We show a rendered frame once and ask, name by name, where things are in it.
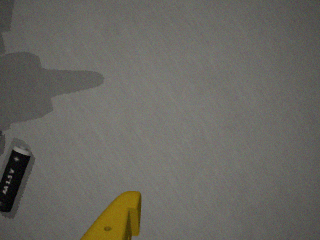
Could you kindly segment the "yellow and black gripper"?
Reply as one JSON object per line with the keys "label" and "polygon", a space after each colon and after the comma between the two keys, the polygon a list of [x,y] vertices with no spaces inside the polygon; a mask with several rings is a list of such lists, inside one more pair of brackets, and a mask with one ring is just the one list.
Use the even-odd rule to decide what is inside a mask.
{"label": "yellow and black gripper", "polygon": [[80,240],[131,240],[140,232],[141,193],[119,195],[96,219]]}

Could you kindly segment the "black battery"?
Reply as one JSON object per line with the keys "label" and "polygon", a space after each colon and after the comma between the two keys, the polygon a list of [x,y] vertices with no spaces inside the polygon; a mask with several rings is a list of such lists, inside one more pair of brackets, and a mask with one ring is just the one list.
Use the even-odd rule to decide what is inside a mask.
{"label": "black battery", "polygon": [[0,211],[10,212],[32,152],[14,145],[0,182]]}

